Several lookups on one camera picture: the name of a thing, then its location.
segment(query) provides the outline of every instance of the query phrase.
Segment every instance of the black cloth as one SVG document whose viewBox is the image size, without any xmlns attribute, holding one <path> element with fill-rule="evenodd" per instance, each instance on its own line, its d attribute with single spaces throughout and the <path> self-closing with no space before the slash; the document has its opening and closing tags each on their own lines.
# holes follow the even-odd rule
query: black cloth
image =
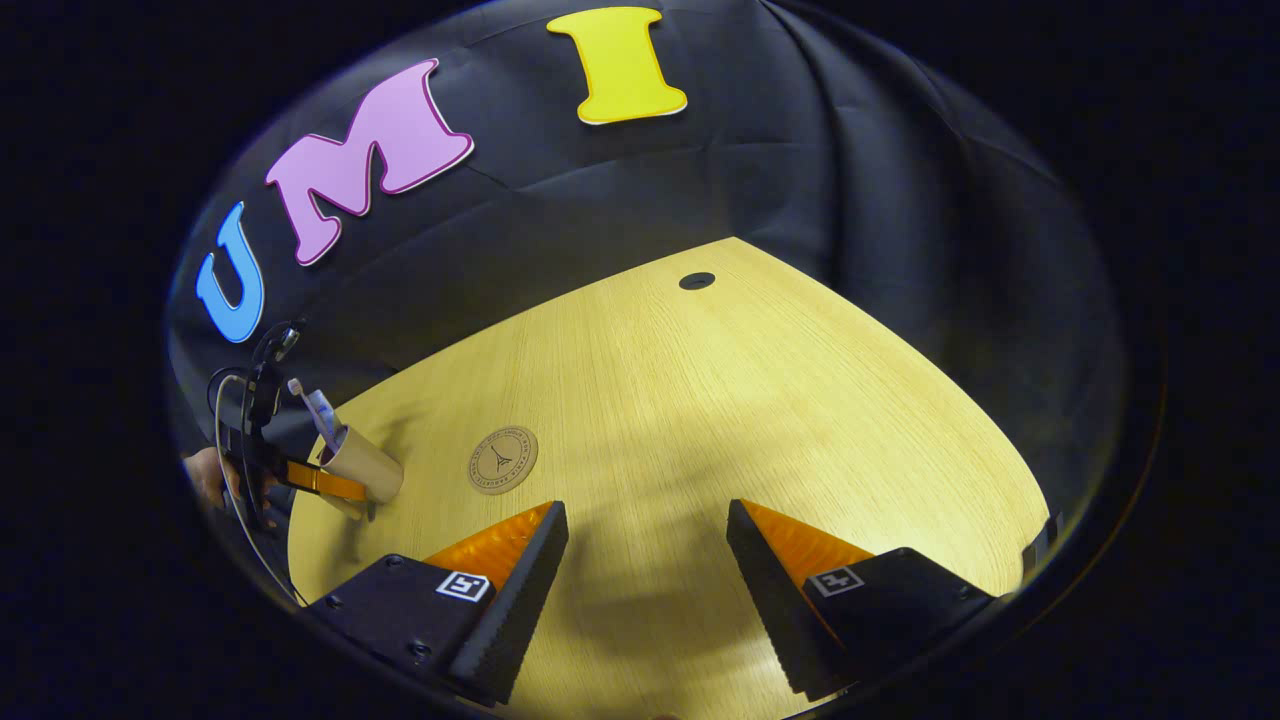
<svg viewBox="0 0 1280 720">
<path fill-rule="evenodd" d="M 675 115 L 584 124 L 577 51 L 545 24 L 594 4 L 497 1 L 390 42 L 268 126 L 177 269 L 169 355 L 191 420 L 209 436 L 210 373 L 244 364 L 279 320 L 307 315 L 288 372 L 340 404 L 539 302 L 737 236 L 911 343 L 1009 436 L 1051 511 L 1082 507 L 1111 457 L 1126 360 L 1106 270 L 1052 170 L 972 95 L 844 22 L 767 1 L 640 4 L 663 14 L 653 45 L 689 97 Z M 428 58 L 431 95 L 474 152 L 401 195 L 375 179 L 362 218 L 319 201 L 342 237 L 298 265 L 268 169 L 305 133 L 344 138 L 364 94 Z M 193 290 L 241 201 L 266 283 L 243 346 Z M 305 456 L 315 432 L 285 400 L 268 437 Z"/>
</svg>

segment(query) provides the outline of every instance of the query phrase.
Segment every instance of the toothbrush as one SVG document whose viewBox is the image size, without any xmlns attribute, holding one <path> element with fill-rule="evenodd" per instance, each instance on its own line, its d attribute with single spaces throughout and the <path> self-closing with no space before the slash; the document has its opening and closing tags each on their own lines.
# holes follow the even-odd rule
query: toothbrush
<svg viewBox="0 0 1280 720">
<path fill-rule="evenodd" d="M 333 433 L 333 437 L 339 442 L 342 442 L 343 438 L 342 430 L 344 430 L 346 427 L 342 424 L 342 420 L 338 419 L 338 414 L 334 413 L 333 405 L 329 404 L 329 398 L 326 398 L 324 396 L 324 392 L 319 389 L 311 391 L 311 393 L 307 397 L 311 398 L 311 405 L 315 406 L 316 413 L 320 415 L 320 419 L 324 420 L 326 425 L 329 425 L 329 432 Z"/>
<path fill-rule="evenodd" d="M 287 384 L 289 387 L 289 392 L 291 393 L 293 393 L 293 395 L 296 395 L 296 396 L 298 396 L 298 397 L 302 398 L 302 404 L 306 405 L 307 410 L 311 413 L 311 420 L 315 423 L 316 429 L 320 430 L 320 437 L 324 438 L 324 442 L 325 442 L 325 445 L 329 446 L 329 450 L 332 452 L 337 454 L 338 452 L 338 441 L 334 439 L 333 430 L 329 429 L 329 424 L 325 423 L 324 418 L 320 415 L 320 411 L 316 410 L 315 405 L 311 404 L 311 398 L 307 397 L 302 392 L 302 383 L 298 382 L 297 378 L 293 378 Z M 330 416 L 333 416 L 333 410 L 332 409 L 329 410 L 329 414 L 330 414 Z"/>
</svg>

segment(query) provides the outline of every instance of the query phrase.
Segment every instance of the letter m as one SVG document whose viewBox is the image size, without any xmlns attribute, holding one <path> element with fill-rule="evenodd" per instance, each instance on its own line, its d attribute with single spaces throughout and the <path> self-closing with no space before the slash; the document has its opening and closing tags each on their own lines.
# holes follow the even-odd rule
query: letter m
<svg viewBox="0 0 1280 720">
<path fill-rule="evenodd" d="M 431 100 L 426 77 L 436 65 L 435 59 L 419 63 L 370 90 L 346 141 L 307 135 L 271 165 L 266 184 L 280 190 L 300 264 L 319 260 L 342 234 L 342 222 L 320 213 L 314 196 L 352 215 L 369 213 L 374 150 L 387 167 L 380 184 L 388 195 L 422 184 L 471 152 L 471 136 L 449 131 Z"/>
</svg>

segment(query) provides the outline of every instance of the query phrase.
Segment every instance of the wooden table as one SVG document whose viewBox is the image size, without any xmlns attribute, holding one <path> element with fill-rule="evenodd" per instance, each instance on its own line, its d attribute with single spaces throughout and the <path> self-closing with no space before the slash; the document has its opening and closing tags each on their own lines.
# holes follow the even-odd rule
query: wooden table
<svg viewBox="0 0 1280 720">
<path fill-rule="evenodd" d="M 678 287 L 696 272 L 714 283 Z M 1048 515 L 1027 464 L 946 375 L 737 238 L 508 318 L 339 415 L 401 461 L 404 486 L 372 521 L 298 495 L 289 565 L 308 600 L 384 553 L 426 557 L 564 501 L 568 547 L 506 717 L 815 705 L 788 689 L 724 541 L 735 497 L 870 552 L 914 547 L 993 594 L 1018 587 Z M 503 425 L 532 430 L 536 464 L 481 495 L 468 460 Z"/>
</svg>

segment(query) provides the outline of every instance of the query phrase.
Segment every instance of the round coaster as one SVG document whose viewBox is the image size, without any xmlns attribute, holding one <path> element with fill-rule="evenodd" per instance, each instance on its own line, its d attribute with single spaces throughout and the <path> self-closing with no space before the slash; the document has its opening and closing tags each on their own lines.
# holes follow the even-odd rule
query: round coaster
<svg viewBox="0 0 1280 720">
<path fill-rule="evenodd" d="M 508 425 L 484 438 L 471 454 L 471 487 L 500 495 L 529 477 L 538 460 L 538 438 L 527 428 Z"/>
</svg>

